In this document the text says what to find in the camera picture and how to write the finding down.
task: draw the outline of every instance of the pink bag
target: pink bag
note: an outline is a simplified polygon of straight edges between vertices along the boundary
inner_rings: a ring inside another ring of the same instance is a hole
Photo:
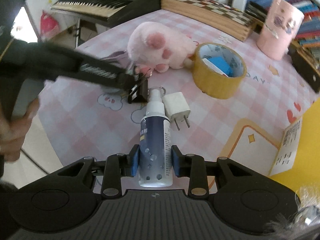
[[[60,32],[59,23],[45,11],[42,11],[40,20],[40,36],[43,40],[49,40]]]

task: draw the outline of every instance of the chessboard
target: chessboard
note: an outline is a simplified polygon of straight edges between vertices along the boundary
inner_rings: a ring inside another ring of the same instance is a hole
[[[214,0],[161,0],[161,8],[206,23],[241,41],[256,25],[252,16]]]

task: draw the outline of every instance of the checkered pattern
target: checkered pattern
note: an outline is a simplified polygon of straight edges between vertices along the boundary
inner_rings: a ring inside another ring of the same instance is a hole
[[[216,160],[241,118],[254,121],[280,141],[283,130],[289,125],[287,111],[292,110],[294,116],[302,115],[317,98],[292,67],[288,56],[282,61],[274,61],[258,49],[257,34],[252,34],[243,43],[206,24],[165,10],[108,30],[78,50],[98,58],[124,50],[133,30],[146,21],[163,23],[190,35],[199,43],[224,44],[239,53],[247,66],[247,77],[234,97],[227,100],[202,93],[187,69],[154,72],[149,87],[163,86],[167,93],[182,91],[190,106],[191,127],[188,129],[185,123],[181,123],[181,130],[177,131],[172,125],[172,142],[184,154],[196,153],[206,160]],[[270,65],[278,70],[279,76],[268,69]],[[129,105],[123,98],[122,108],[113,111],[97,102],[102,94],[99,85],[66,78],[48,84],[40,94],[40,119],[63,165],[88,155],[103,160],[111,154],[128,153],[134,144],[139,143],[140,125],[132,121],[132,113],[136,119],[141,118],[144,111],[141,105]],[[300,113],[294,102],[301,105]],[[137,188],[137,178],[124,179],[123,189],[126,187]],[[178,179],[172,188],[175,187],[187,187],[187,183]]]
[[[208,11],[215,12],[224,17],[227,17],[243,26],[249,26],[252,24],[252,17],[246,13],[234,10],[228,5],[223,5],[214,0],[175,0],[183,3],[192,4],[204,8]]]

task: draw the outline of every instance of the black binder clip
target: black binder clip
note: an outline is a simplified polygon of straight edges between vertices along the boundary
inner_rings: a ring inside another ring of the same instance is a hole
[[[129,91],[128,103],[147,103],[148,102],[148,78],[143,74],[138,75],[136,85]]]

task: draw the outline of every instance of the gray ribbed surface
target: gray ribbed surface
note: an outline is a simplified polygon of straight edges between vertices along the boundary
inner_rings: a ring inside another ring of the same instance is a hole
[[[266,240],[223,224],[205,201],[182,190],[129,190],[121,199],[105,200],[97,213],[78,228],[58,234],[20,229],[10,240]]]

